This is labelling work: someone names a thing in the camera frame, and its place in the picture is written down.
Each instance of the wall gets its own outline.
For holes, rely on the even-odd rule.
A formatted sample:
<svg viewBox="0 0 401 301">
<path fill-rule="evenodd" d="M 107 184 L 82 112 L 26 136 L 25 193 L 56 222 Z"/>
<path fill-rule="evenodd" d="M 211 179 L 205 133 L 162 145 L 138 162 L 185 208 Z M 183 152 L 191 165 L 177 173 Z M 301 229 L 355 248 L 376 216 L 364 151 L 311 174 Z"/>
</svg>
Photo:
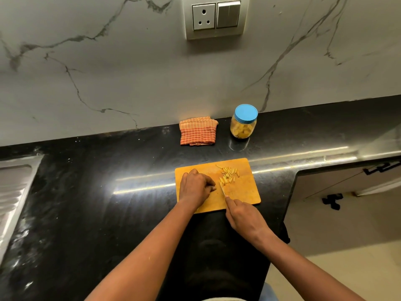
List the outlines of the wall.
<svg viewBox="0 0 401 301">
<path fill-rule="evenodd" d="M 250 0 L 188 42 L 181 0 L 1 0 L 0 145 L 399 94 L 400 8 Z"/>
</svg>

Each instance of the glass jar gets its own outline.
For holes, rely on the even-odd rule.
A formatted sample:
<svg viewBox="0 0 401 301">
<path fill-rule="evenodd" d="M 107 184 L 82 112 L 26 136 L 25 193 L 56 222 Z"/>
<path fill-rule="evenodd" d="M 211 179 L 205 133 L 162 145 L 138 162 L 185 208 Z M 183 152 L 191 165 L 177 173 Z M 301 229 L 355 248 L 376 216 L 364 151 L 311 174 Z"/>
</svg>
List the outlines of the glass jar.
<svg viewBox="0 0 401 301">
<path fill-rule="evenodd" d="M 258 110 L 250 104 L 239 105 L 231 118 L 231 134 L 239 139 L 245 139 L 251 136 L 256 126 L 256 117 Z"/>
</svg>

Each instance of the blue lid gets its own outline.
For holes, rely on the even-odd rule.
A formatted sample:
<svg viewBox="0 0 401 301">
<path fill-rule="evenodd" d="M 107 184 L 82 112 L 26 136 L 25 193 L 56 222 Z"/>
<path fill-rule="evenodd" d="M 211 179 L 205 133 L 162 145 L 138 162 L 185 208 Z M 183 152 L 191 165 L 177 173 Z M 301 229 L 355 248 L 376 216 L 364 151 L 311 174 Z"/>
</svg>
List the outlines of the blue lid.
<svg viewBox="0 0 401 301">
<path fill-rule="evenodd" d="M 256 117 L 258 117 L 258 110 L 250 104 L 241 104 L 234 112 L 234 118 L 241 124 L 251 124 Z"/>
</svg>

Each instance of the yellow cutting board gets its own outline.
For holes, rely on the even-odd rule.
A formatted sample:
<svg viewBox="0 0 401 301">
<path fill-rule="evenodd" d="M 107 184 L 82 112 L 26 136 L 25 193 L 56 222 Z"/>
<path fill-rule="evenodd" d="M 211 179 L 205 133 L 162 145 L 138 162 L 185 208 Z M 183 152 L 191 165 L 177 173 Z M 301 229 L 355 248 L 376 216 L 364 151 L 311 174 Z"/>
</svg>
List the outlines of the yellow cutting board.
<svg viewBox="0 0 401 301">
<path fill-rule="evenodd" d="M 237 168 L 239 171 L 239 177 L 234 175 L 235 182 L 228 183 L 223 187 L 227 196 L 231 197 L 232 199 L 239 199 L 252 205 L 260 203 L 260 196 L 256 187 L 255 179 L 253 178 L 251 166 L 246 158 L 210 162 L 208 164 L 200 164 L 175 169 L 177 202 L 180 196 L 180 184 L 183 174 L 185 172 L 190 172 L 192 169 L 197 169 L 199 173 L 204 173 L 210 176 L 216 182 L 216 190 L 210 194 L 203 205 L 199 207 L 195 213 L 226 209 L 227 205 L 225 202 L 225 197 L 219 184 L 219 177 L 222 177 L 223 174 L 221 173 L 222 170 L 216 165 L 219 167 L 230 167 L 232 169 Z"/>
</svg>

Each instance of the folded cloth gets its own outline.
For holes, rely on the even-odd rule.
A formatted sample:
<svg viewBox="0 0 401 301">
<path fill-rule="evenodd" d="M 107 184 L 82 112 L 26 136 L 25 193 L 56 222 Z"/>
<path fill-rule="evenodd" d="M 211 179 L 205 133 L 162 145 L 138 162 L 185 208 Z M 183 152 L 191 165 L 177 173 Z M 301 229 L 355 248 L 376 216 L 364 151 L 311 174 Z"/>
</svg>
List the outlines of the folded cloth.
<svg viewBox="0 0 401 301">
<path fill-rule="evenodd" d="M 210 116 L 180 121 L 181 145 L 204 146 L 216 142 L 217 120 Z"/>
</svg>

